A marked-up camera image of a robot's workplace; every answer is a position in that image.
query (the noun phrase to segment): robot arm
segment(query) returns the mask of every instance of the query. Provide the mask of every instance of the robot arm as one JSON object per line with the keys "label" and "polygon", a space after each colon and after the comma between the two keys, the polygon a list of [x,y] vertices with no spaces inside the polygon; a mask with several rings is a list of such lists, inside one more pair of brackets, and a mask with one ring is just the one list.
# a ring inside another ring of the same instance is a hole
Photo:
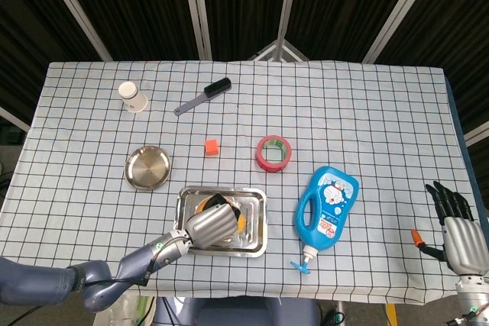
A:
{"label": "robot arm", "polygon": [[122,258],[115,278],[104,261],[53,269],[0,257],[0,303],[55,305],[71,292],[81,292],[87,310],[102,311],[129,287],[146,286],[152,273],[185,255],[191,244],[205,248],[235,233],[235,210],[230,204],[222,204],[194,215],[184,231],[173,229]]}
{"label": "robot arm", "polygon": [[460,276],[456,289],[464,314],[447,325],[489,324],[489,284],[484,281],[489,271],[489,251],[481,226],[474,221],[467,200],[459,193],[439,182],[433,185],[426,185],[426,189],[435,202],[445,244],[443,250],[429,247],[417,231],[412,230],[414,244],[421,252],[446,262],[449,269]]}

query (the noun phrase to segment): round metal dish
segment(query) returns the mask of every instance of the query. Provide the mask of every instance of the round metal dish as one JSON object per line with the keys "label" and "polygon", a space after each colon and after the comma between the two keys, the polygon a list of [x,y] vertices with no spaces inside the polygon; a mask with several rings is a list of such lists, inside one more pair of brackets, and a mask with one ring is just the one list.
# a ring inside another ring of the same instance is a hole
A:
{"label": "round metal dish", "polygon": [[136,189],[151,191],[167,181],[171,161],[163,149],[148,145],[129,156],[124,171],[125,179]]}

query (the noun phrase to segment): tape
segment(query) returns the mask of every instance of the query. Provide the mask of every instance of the tape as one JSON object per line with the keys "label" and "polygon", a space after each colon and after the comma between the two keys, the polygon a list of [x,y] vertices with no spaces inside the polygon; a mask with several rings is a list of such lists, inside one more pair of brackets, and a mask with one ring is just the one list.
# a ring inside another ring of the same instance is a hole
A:
{"label": "tape", "polygon": [[[271,163],[264,159],[262,150],[263,147],[275,146],[279,147],[282,150],[282,162],[279,163]],[[260,140],[257,147],[257,162],[258,166],[264,169],[267,172],[278,172],[285,168],[285,166],[289,163],[290,158],[292,156],[292,147],[289,142],[278,135],[270,135],[268,137],[264,137]]]}

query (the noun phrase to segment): detergent bottle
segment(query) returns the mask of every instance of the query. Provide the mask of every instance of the detergent bottle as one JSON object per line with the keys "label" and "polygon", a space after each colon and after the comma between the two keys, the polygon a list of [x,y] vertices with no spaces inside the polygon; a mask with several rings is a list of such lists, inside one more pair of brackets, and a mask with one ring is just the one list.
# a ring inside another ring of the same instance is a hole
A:
{"label": "detergent bottle", "polygon": [[[335,168],[324,166],[314,172],[307,190],[299,200],[295,216],[296,230],[305,244],[301,264],[291,264],[309,274],[308,262],[318,251],[332,247],[342,235],[343,226],[358,194],[358,181]],[[304,211],[311,203],[311,221],[306,225]]]}

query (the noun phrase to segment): metal tray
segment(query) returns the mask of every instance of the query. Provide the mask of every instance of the metal tray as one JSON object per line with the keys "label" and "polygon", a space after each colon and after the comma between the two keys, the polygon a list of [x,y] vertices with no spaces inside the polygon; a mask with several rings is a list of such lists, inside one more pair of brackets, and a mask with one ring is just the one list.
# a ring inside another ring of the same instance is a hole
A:
{"label": "metal tray", "polygon": [[259,257],[267,248],[267,215],[264,192],[258,189],[187,186],[176,202],[175,228],[183,229],[199,206],[215,194],[221,194],[237,206],[244,217],[244,228],[237,234],[206,248],[191,247],[190,253],[231,257]]}

